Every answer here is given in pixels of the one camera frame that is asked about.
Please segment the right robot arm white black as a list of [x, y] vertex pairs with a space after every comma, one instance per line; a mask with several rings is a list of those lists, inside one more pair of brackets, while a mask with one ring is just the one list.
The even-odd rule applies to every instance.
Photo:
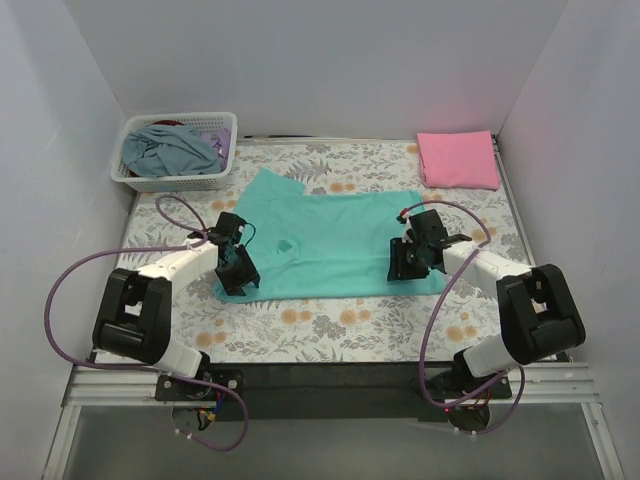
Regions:
[[474, 284], [498, 304], [499, 334], [457, 352], [449, 369], [419, 379], [426, 389], [475, 397], [497, 374], [585, 342], [584, 324], [559, 267], [511, 261], [467, 235], [451, 235], [434, 209], [404, 209], [397, 219], [404, 233], [390, 241], [388, 280], [440, 272]]

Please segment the teal t-shirt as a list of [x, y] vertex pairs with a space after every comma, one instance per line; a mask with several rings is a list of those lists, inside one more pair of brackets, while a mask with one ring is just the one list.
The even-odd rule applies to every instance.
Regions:
[[312, 195], [303, 183], [262, 169], [234, 211], [255, 233], [247, 250], [259, 275], [244, 295], [220, 283], [215, 296], [229, 303], [267, 300], [438, 295], [441, 273], [390, 282], [390, 241], [404, 228], [396, 217], [419, 202], [418, 192]]

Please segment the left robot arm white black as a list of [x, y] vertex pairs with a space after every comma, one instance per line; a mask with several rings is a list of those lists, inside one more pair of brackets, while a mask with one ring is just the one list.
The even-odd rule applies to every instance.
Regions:
[[95, 347], [178, 375], [178, 387], [193, 400], [205, 398], [213, 377], [208, 356], [172, 335], [174, 296], [213, 272], [231, 297], [259, 286], [260, 275], [242, 236], [249, 222], [223, 212], [215, 226], [193, 232], [182, 250], [137, 270], [108, 277], [92, 333]]

